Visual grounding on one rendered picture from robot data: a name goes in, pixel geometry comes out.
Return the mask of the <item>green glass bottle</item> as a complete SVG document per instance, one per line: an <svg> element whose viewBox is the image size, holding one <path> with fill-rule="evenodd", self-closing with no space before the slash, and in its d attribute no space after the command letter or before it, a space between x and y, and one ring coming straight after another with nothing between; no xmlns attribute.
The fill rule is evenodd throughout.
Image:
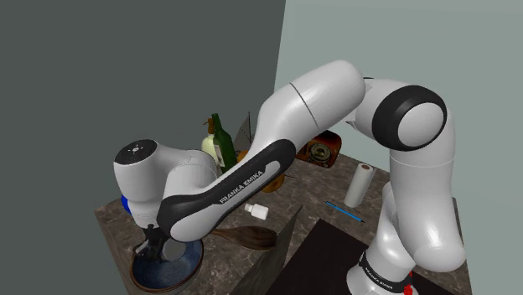
<svg viewBox="0 0 523 295"><path fill-rule="evenodd" d="M236 150L230 134L227 133L221 125L219 115L213 113L211 118L215 128L213 143L216 155L219 160L220 169L222 173L225 173L237 164Z"/></svg>

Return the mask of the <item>pale yellow dispenser bottle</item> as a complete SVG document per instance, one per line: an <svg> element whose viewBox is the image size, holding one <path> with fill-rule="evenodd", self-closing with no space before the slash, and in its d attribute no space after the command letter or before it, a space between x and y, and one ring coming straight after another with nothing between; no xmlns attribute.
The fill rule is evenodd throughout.
<svg viewBox="0 0 523 295"><path fill-rule="evenodd" d="M201 150L208 153L215 160L215 163L219 165L220 159L218 158L214 145L215 125L213 119L209 117L205 125L207 126L207 136L202 140Z"/></svg>

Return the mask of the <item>blue pen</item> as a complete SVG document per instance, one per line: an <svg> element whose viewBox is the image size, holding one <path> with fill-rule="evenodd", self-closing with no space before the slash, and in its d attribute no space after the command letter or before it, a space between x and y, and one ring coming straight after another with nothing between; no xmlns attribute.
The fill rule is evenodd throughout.
<svg viewBox="0 0 523 295"><path fill-rule="evenodd" d="M360 217L354 215L354 214L351 214L350 212L348 212L347 210L343 210L342 208L340 208L339 206L329 202L329 201L324 201L324 203L330 207L332 207L333 209L337 210L338 212L341 212L345 215L348 215L350 218L360 222L360 223L365 223Z"/></svg>

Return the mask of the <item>blue bowl with brown rim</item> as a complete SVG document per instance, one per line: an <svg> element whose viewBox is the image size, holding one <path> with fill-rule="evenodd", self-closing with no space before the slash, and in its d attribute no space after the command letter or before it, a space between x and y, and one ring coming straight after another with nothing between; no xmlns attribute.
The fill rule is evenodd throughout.
<svg viewBox="0 0 523 295"><path fill-rule="evenodd" d="M130 277L144 292L177 294L183 291L198 273L204 257L202 240L178 242L168 239L159 252L159 260L153 261L138 255L146 243L133 253Z"/></svg>

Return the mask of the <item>dark robot stand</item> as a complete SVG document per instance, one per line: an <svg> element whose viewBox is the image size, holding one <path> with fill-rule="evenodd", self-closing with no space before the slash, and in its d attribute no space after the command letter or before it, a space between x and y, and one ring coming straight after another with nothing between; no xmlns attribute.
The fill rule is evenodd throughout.
<svg viewBox="0 0 523 295"><path fill-rule="evenodd" d="M352 295L347 272L360 264L367 245L324 220L318 220L296 253L284 267L266 295ZM451 292L410 272L397 280L379 274L369 262L363 278L376 283L380 291L404 295L411 286L419 295L453 295Z"/></svg>

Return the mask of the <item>brown wooden radio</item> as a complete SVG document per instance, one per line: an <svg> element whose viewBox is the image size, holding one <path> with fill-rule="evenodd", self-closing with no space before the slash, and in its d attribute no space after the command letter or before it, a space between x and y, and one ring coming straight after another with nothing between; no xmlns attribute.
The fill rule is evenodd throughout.
<svg viewBox="0 0 523 295"><path fill-rule="evenodd" d="M342 146L341 137L329 130L308 141L295 158L324 168L334 165Z"/></svg>

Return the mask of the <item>grey triangular sheet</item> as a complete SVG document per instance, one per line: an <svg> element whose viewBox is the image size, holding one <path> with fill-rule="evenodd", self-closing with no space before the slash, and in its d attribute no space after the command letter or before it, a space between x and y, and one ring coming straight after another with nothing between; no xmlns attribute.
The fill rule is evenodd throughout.
<svg viewBox="0 0 523 295"><path fill-rule="evenodd" d="M233 141L234 148L237 152L248 150L252 144L252 133L251 133L251 114L247 113L246 119L241 124L236 138Z"/></svg>

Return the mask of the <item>grey stone triangular panel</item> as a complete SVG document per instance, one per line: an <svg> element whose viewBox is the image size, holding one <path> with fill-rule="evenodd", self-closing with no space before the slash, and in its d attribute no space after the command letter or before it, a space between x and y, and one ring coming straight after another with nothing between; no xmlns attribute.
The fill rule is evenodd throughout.
<svg viewBox="0 0 523 295"><path fill-rule="evenodd" d="M270 251L264 252L258 258L256 263L238 282L229 295L266 294L284 268L284 262L286 261L295 223L301 209L302 206L300 205L297 212L278 233L275 247Z"/></svg>

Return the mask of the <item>small white bottle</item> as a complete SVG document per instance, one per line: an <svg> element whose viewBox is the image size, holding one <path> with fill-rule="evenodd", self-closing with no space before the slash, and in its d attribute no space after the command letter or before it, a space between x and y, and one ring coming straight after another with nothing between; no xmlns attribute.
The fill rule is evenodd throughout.
<svg viewBox="0 0 523 295"><path fill-rule="evenodd" d="M251 216L260 220L265 220L269 212L269 209L266 206L259 204L245 204L244 209L246 212L250 213Z"/></svg>

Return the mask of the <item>brown wooden spoon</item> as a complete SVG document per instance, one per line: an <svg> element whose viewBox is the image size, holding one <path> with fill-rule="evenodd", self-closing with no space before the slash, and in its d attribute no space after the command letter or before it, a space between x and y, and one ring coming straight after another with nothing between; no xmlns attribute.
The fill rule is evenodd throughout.
<svg viewBox="0 0 523 295"><path fill-rule="evenodd" d="M252 251L269 251L277 244L277 233L260 226L214 229L211 234Z"/></svg>

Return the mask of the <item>white paper towel roll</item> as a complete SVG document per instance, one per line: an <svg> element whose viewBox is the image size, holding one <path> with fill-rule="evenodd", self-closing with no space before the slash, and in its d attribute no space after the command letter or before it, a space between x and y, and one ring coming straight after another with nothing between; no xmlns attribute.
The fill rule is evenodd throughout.
<svg viewBox="0 0 523 295"><path fill-rule="evenodd" d="M375 169L367 163L359 163L344 197L344 204L350 208L359 206L374 177Z"/></svg>

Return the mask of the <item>orange brown bowl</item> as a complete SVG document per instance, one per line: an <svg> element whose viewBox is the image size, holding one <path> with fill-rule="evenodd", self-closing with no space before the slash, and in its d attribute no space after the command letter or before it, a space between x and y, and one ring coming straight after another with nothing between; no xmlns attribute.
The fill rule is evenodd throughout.
<svg viewBox="0 0 523 295"><path fill-rule="evenodd" d="M240 162L247 154L247 150L242 150L236 153L237 162ZM281 174L277 178L275 178L271 183L269 183L267 186L265 186L261 191L264 193L271 193L276 190L278 190L285 179L285 174Z"/></svg>

